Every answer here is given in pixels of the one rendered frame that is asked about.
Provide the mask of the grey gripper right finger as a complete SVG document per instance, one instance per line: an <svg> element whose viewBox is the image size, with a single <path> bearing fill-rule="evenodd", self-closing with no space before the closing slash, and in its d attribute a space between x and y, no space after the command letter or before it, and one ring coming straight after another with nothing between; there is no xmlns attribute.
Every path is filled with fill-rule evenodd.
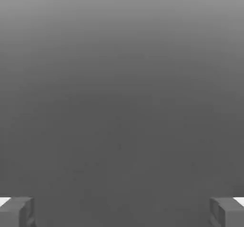
<svg viewBox="0 0 244 227"><path fill-rule="evenodd" d="M244 227L244 197L211 197L210 227Z"/></svg>

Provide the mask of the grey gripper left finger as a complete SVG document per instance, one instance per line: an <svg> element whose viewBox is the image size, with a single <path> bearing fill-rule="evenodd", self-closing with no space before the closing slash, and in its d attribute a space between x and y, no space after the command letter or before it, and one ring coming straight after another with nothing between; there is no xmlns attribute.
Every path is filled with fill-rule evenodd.
<svg viewBox="0 0 244 227"><path fill-rule="evenodd" d="M0 197L0 227L36 227L33 197Z"/></svg>

